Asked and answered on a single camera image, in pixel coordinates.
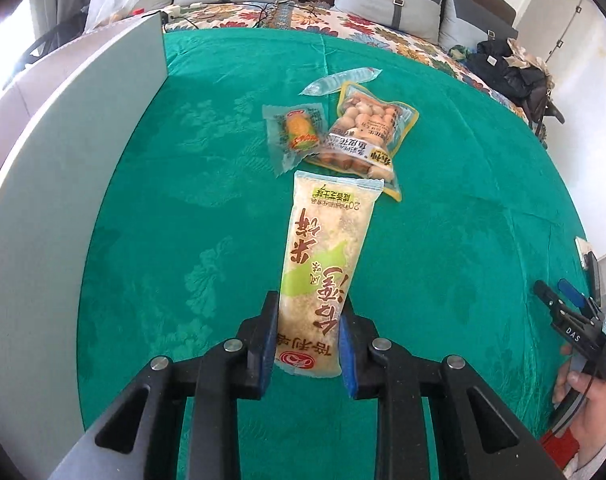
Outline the right hand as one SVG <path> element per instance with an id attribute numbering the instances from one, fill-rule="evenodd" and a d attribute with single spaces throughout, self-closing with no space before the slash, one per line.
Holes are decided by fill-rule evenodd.
<path id="1" fill-rule="evenodd" d="M 585 405 L 572 422 L 570 430 L 578 442 L 577 467 L 583 468 L 606 446 L 606 382 L 571 370 L 566 360 L 558 369 L 552 402 L 559 404 L 568 387 L 586 398 Z"/>

